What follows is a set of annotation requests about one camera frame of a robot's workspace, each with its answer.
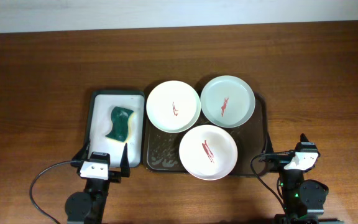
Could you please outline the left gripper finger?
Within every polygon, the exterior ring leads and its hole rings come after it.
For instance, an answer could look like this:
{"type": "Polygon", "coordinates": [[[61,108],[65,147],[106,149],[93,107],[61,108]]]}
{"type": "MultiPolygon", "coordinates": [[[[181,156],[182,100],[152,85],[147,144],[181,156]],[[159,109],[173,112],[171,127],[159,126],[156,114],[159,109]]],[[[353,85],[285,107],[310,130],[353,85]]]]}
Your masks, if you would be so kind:
{"type": "Polygon", "coordinates": [[[82,162],[87,160],[89,154],[89,146],[90,142],[86,141],[83,147],[73,156],[70,163],[72,167],[80,167],[82,165],[82,162]]]}
{"type": "Polygon", "coordinates": [[[128,155],[127,155],[127,143],[125,143],[122,152],[120,168],[121,168],[121,177],[130,177],[131,170],[130,170],[128,155]]]}

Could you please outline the green and yellow sponge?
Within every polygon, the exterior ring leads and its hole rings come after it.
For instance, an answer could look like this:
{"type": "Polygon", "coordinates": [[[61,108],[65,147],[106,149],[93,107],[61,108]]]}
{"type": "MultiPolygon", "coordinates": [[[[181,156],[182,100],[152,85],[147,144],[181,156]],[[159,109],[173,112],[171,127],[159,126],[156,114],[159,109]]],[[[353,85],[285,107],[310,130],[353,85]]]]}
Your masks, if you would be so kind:
{"type": "Polygon", "coordinates": [[[112,109],[110,120],[112,127],[106,137],[119,142],[125,142],[129,136],[129,120],[133,110],[116,106],[112,109]]]}

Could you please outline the white pinkish plate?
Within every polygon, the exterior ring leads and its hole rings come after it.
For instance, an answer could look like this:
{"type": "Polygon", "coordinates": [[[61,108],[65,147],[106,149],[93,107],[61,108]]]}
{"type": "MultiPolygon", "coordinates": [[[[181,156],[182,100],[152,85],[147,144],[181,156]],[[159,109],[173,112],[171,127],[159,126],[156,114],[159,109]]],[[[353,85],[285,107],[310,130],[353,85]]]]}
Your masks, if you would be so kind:
{"type": "Polygon", "coordinates": [[[227,131],[213,125],[201,125],[183,136],[179,156],[189,174],[201,180],[218,180],[234,169],[238,150],[227,131]]]}

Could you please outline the cream plate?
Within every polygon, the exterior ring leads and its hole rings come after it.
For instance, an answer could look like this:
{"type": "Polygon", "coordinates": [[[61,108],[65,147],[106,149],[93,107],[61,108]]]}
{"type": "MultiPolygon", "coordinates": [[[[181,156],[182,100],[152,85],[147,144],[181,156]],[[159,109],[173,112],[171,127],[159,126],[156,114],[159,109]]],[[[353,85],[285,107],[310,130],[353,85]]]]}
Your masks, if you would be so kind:
{"type": "Polygon", "coordinates": [[[166,133],[180,133],[198,120],[201,101],[192,86],[171,80],[157,85],[150,92],[146,112],[157,129],[166,133]]]}

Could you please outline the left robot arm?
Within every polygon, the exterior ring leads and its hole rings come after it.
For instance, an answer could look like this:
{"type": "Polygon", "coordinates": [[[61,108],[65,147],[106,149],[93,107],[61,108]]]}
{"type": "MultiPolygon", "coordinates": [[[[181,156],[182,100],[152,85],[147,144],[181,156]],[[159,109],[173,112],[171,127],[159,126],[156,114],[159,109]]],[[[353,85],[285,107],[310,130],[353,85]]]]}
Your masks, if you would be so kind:
{"type": "Polygon", "coordinates": [[[124,145],[120,161],[120,171],[110,169],[110,155],[106,152],[90,152],[90,142],[75,154],[71,166],[77,168],[77,174],[85,179],[85,188],[68,197],[65,212],[68,223],[101,223],[104,214],[109,186],[119,184],[123,177],[130,177],[131,171],[124,145]]]}

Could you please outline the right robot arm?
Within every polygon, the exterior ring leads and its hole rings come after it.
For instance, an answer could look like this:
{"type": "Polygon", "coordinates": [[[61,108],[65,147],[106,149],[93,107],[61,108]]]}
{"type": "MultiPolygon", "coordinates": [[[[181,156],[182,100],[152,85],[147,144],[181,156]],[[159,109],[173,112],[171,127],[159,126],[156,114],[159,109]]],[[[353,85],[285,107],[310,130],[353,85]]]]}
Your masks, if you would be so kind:
{"type": "Polygon", "coordinates": [[[319,157],[316,144],[303,133],[294,149],[262,155],[260,160],[268,165],[268,171],[278,174],[276,194],[283,205],[283,213],[275,215],[274,223],[343,222],[337,218],[320,218],[324,213],[329,187],[317,180],[304,178],[304,174],[314,168],[319,157]]]}

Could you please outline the large brown plastic tray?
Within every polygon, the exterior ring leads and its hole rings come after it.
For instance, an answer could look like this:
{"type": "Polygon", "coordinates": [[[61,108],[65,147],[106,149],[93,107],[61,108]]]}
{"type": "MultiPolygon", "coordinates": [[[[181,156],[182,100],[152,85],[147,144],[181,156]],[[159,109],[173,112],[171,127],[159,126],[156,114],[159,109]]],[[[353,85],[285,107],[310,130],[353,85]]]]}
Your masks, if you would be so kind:
{"type": "MultiPolygon", "coordinates": [[[[253,177],[251,169],[259,176],[267,173],[264,162],[250,161],[254,156],[262,153],[268,133],[267,105],[262,95],[256,93],[256,106],[251,118],[236,128],[225,130],[234,138],[238,159],[231,176],[253,177]]],[[[180,162],[179,145],[186,132],[165,133],[157,129],[149,120],[145,123],[143,165],[152,172],[187,173],[180,162]]]]}

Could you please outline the small soapy water tray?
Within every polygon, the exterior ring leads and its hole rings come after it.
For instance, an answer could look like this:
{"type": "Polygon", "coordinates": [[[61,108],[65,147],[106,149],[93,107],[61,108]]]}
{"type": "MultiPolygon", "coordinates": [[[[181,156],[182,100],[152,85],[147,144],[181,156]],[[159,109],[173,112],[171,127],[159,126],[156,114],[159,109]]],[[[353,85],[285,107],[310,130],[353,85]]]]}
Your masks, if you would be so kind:
{"type": "Polygon", "coordinates": [[[140,90],[97,90],[91,95],[84,142],[89,142],[89,153],[106,152],[110,166],[119,167],[124,146],[131,168],[139,166],[144,138],[145,95],[140,90]],[[128,135],[125,141],[107,137],[113,127],[114,108],[125,108],[132,113],[128,118],[128,135]]]}

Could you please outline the pale green plate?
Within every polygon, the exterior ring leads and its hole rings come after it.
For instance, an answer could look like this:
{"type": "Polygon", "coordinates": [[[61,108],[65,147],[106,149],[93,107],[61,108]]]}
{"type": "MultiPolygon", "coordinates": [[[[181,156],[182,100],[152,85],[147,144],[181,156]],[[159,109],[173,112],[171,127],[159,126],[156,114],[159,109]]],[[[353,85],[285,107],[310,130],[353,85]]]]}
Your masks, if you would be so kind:
{"type": "Polygon", "coordinates": [[[202,89],[200,100],[205,117],[222,128],[235,128],[246,123],[256,106],[251,87],[230,75],[210,80],[202,89]]]}

